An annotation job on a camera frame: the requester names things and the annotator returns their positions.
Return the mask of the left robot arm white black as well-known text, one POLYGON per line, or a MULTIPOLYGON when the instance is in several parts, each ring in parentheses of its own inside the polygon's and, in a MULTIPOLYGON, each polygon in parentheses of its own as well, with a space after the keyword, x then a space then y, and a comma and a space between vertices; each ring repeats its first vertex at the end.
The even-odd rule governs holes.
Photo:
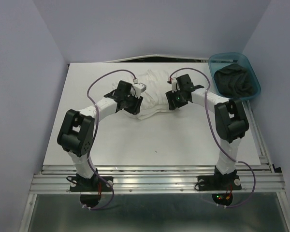
POLYGON ((129 83, 119 81, 117 88, 92 106, 76 111, 70 109, 66 112, 62 122, 57 143, 66 151, 74 162, 76 173, 80 176, 81 185, 86 190, 94 190, 98 179, 95 176, 97 169, 89 157, 93 145, 94 127, 101 120, 125 110, 137 115, 143 101, 142 93, 146 85, 143 83, 129 83))

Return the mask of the white pleated skirt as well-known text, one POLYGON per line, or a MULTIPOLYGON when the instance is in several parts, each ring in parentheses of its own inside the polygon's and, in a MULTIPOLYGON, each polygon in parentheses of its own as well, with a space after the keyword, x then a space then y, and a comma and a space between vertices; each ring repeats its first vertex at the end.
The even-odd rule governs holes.
POLYGON ((136 75, 138 81, 146 85, 146 91, 142 93, 144 99, 140 106, 140 112, 133 115, 123 110, 122 113, 138 120, 145 120, 157 113, 170 113, 166 97, 166 92, 171 90, 171 85, 167 83, 169 76, 167 71, 151 69, 136 75))

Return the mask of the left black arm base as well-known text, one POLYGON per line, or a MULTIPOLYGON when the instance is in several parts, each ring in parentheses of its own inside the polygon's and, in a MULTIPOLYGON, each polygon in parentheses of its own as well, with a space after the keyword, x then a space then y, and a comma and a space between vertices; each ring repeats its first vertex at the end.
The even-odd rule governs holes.
POLYGON ((81 177, 79 174, 67 176, 70 183, 70 192, 80 193, 80 203, 88 210, 105 209, 112 202, 115 192, 113 187, 113 177, 101 177, 94 174, 90 179, 81 177), (111 198, 105 204, 100 204, 103 192, 110 192, 111 198))

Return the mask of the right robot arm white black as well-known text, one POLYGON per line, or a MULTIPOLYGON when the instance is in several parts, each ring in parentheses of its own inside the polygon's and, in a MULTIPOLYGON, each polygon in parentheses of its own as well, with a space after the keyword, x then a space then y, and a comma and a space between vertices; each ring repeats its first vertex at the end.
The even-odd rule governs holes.
POLYGON ((220 149, 213 176, 215 187, 223 189, 230 183, 229 174, 236 169, 237 153, 240 142, 249 129, 249 122, 240 99, 219 96, 202 85, 194 85, 188 74, 172 77, 168 81, 171 90, 166 97, 171 111, 189 102, 203 106, 210 131, 220 149))

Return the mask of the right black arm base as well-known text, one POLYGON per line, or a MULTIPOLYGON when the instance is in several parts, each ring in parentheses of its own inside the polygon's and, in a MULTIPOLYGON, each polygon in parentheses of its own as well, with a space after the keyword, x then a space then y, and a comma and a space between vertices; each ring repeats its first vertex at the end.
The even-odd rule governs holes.
POLYGON ((194 184, 196 191, 212 191, 213 201, 225 207, 231 206, 233 201, 233 191, 241 190, 241 181, 237 175, 237 170, 229 174, 222 174, 217 167, 214 168, 213 175, 199 175, 194 184))

